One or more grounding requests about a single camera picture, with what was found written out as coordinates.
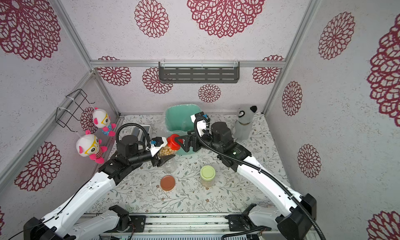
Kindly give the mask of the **red lidded peanut jar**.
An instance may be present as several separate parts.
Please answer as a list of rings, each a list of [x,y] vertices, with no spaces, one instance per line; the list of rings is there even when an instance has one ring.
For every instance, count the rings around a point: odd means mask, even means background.
[[[174,155],[177,150],[171,149],[168,145],[162,147],[157,153],[158,158],[164,158],[170,155]]]

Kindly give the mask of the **brown jar lid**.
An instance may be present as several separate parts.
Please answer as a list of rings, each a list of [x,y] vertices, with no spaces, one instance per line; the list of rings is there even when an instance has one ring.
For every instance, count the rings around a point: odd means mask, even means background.
[[[160,181],[160,187],[163,191],[171,191],[175,185],[176,181],[172,175],[166,175]]]

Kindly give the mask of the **green lidded peanut jar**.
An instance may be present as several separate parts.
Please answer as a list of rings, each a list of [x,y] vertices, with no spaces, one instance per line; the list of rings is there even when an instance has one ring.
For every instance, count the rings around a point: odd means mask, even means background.
[[[201,184],[210,188],[214,184],[216,170],[212,166],[203,166],[200,170]]]

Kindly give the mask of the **red jar lid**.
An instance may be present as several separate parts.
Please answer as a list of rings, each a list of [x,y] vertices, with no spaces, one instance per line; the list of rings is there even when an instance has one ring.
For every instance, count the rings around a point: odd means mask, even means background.
[[[179,143],[183,143],[183,140],[182,139],[178,139],[178,142],[177,142],[176,139],[178,137],[180,137],[180,135],[172,134],[171,136],[169,136],[167,138],[167,145],[172,151],[178,151],[181,148]]]

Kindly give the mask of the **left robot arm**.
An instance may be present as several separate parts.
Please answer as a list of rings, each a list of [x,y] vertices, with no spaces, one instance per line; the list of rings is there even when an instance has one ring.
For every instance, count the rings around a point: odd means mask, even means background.
[[[83,223],[78,220],[99,198],[143,163],[161,167],[173,158],[174,153],[166,148],[180,149],[180,141],[176,134],[168,138],[147,136],[140,149],[138,138],[127,135],[116,143],[115,154],[74,195],[42,219],[33,217],[24,225],[25,240],[90,240],[110,230],[124,231],[130,227],[129,214],[120,206],[112,206]]]

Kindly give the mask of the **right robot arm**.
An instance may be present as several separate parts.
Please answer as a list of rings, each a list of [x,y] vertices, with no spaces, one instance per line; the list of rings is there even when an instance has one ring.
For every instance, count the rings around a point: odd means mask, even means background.
[[[310,195],[301,195],[268,172],[244,146],[235,142],[225,122],[215,122],[209,130],[203,121],[185,136],[173,139],[184,151],[206,148],[228,168],[248,179],[275,205],[268,209],[251,204],[232,224],[243,230],[278,230],[287,240],[302,240],[316,224],[317,203]]]

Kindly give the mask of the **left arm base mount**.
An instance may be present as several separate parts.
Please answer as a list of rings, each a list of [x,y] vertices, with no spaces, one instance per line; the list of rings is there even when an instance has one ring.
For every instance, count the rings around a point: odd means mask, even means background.
[[[119,221],[115,228],[110,230],[112,233],[125,233],[125,232],[133,232],[133,233],[142,233],[144,231],[146,216],[129,214],[128,211],[123,209],[122,207],[115,205],[109,207],[110,211],[116,212]]]

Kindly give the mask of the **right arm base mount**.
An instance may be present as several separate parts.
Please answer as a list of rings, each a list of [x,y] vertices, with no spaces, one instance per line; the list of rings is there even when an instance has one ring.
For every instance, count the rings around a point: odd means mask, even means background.
[[[225,216],[228,220],[229,229],[231,232],[244,232],[257,228],[249,217],[250,211],[256,207],[256,204],[250,204],[241,214],[230,214]]]

